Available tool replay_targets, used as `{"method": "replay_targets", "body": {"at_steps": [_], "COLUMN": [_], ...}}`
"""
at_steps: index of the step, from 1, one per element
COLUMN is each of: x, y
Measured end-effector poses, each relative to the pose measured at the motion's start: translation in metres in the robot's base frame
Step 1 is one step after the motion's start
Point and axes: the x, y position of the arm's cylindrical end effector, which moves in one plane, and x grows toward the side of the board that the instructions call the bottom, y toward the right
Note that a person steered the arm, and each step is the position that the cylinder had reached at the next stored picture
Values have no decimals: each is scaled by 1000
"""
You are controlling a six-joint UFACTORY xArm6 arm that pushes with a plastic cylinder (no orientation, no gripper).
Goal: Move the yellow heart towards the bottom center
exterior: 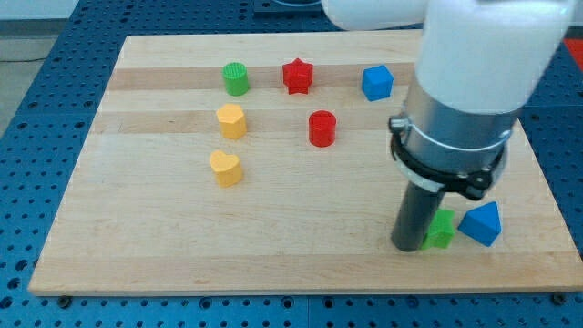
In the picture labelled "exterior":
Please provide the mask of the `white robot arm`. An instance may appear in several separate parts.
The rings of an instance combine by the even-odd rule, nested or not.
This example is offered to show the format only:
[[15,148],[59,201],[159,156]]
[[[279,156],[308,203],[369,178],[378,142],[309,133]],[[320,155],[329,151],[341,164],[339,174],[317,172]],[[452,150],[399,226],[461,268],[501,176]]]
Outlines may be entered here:
[[407,200],[485,196],[577,8],[576,0],[322,3],[344,30],[423,28],[403,109],[388,122],[392,156],[409,181]]

